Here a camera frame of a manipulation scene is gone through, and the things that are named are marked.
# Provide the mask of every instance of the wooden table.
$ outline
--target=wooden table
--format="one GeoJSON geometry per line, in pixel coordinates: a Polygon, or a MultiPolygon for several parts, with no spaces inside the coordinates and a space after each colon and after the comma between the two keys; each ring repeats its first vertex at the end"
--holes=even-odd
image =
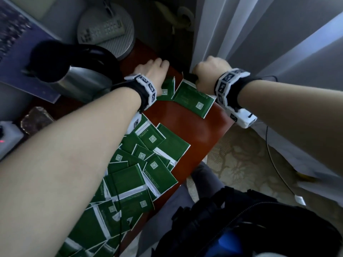
{"type": "MultiPolygon", "coordinates": [[[[130,55],[120,62],[120,69],[123,75],[126,76],[131,74],[138,64],[145,64],[148,60],[156,58],[157,55],[152,49],[137,40],[130,55]]],[[[182,80],[182,74],[170,67],[168,75],[175,76],[177,87],[182,80]]],[[[82,103],[66,97],[61,97],[55,104],[34,98],[28,107],[28,111],[33,106],[44,107],[57,120],[81,107],[82,103]]],[[[186,180],[193,169],[234,123],[216,103],[213,104],[205,119],[202,119],[178,103],[171,101],[157,101],[144,114],[155,126],[158,123],[162,123],[183,140],[191,144],[191,147],[172,171],[172,174],[179,183],[157,199],[154,202],[155,211],[145,213],[137,225],[135,225],[135,228],[126,234],[121,243],[120,252],[132,242],[142,230],[147,220],[161,209],[169,197],[178,189],[180,184],[186,180]]]]}

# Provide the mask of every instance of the curtain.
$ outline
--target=curtain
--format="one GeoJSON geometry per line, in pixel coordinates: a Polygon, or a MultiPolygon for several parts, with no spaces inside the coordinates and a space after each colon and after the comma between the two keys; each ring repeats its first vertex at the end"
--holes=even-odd
{"type": "MultiPolygon", "coordinates": [[[[343,0],[197,0],[192,68],[209,55],[260,77],[343,90],[343,0]]],[[[318,121],[329,119],[318,118],[318,121]]],[[[265,138],[266,125],[252,128],[265,138]]],[[[325,180],[337,175],[275,131],[268,142],[296,171],[325,180]]],[[[343,189],[323,192],[343,204],[343,189]]]]}

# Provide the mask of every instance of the electric kettle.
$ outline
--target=electric kettle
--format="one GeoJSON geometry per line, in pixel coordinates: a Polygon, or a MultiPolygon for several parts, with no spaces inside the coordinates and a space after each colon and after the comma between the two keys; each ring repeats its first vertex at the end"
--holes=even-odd
{"type": "Polygon", "coordinates": [[[118,60],[105,48],[55,40],[34,47],[24,73],[83,103],[108,93],[113,84],[123,81],[118,60]]]}

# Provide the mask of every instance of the leg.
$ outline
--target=leg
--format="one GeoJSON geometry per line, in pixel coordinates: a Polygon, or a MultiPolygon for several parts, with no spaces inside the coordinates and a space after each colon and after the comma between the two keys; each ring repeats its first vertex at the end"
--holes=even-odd
{"type": "Polygon", "coordinates": [[[225,186],[203,162],[195,168],[191,177],[195,183],[195,187],[197,188],[199,198],[212,197],[225,186]]]}
{"type": "Polygon", "coordinates": [[[138,241],[137,255],[143,254],[149,247],[158,242],[172,228],[172,216],[179,207],[192,207],[194,201],[187,187],[181,185],[168,199],[161,210],[144,226],[138,241]]]}

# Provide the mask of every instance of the purple board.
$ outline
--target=purple board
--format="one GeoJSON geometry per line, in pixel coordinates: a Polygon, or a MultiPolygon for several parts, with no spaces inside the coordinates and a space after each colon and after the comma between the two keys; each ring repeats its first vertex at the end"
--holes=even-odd
{"type": "Polygon", "coordinates": [[[54,37],[0,0],[0,82],[55,103],[58,92],[21,72],[29,63],[32,49],[51,39],[54,37]]]}

